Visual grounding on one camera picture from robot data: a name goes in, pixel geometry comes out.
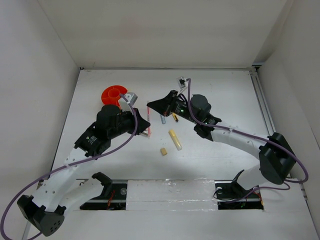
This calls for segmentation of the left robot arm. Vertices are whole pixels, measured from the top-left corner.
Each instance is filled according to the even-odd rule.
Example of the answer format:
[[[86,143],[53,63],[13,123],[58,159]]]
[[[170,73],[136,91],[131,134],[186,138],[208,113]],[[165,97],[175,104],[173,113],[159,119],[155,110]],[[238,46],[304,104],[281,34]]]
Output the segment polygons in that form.
[[[143,119],[137,108],[123,111],[115,105],[105,105],[97,113],[96,120],[75,141],[63,166],[53,170],[48,180],[31,195],[22,195],[17,205],[22,215],[39,232],[49,237],[65,220],[65,215],[93,197],[107,198],[113,181],[102,172],[74,190],[70,190],[85,168],[102,157],[111,141],[123,134],[131,137],[144,132],[150,123]]]

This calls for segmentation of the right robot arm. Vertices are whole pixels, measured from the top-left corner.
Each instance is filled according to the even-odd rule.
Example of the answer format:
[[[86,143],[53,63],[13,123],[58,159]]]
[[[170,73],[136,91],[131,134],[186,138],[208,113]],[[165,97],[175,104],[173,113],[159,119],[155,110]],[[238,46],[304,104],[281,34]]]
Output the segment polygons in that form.
[[[213,116],[212,106],[204,95],[185,96],[171,90],[164,98],[148,102],[147,107],[163,117],[176,114],[194,123],[193,129],[201,138],[229,145],[258,160],[256,166],[242,169],[227,184],[226,191],[233,197],[243,197],[267,182],[283,185],[297,162],[282,134],[275,132],[273,135],[259,136],[240,131]]]

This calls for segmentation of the thin pink highlighter pen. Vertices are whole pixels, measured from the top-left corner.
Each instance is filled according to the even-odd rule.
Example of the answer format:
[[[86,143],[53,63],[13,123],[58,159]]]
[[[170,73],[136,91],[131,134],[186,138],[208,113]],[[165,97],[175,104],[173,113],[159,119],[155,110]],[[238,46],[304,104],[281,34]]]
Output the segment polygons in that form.
[[[151,136],[151,122],[150,122],[150,108],[147,106],[147,121],[149,123],[149,127],[147,128],[147,136],[150,138]]]

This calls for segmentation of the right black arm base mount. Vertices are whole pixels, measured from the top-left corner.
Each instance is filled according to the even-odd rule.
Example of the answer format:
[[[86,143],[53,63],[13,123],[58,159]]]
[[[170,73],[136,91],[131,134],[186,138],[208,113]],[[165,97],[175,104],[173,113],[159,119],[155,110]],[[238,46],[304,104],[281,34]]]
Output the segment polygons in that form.
[[[237,180],[244,172],[241,170],[233,180],[219,180],[215,183],[213,198],[217,200],[218,210],[263,210],[263,201],[260,193],[251,193],[245,190]]]

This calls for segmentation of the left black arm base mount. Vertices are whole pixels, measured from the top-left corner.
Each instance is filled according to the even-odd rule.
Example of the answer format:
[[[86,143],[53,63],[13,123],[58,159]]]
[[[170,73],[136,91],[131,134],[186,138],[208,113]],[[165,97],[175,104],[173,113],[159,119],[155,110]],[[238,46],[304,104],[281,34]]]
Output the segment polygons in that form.
[[[111,186],[105,186],[96,196],[79,209],[83,211],[124,211],[127,207],[128,180],[113,179]]]

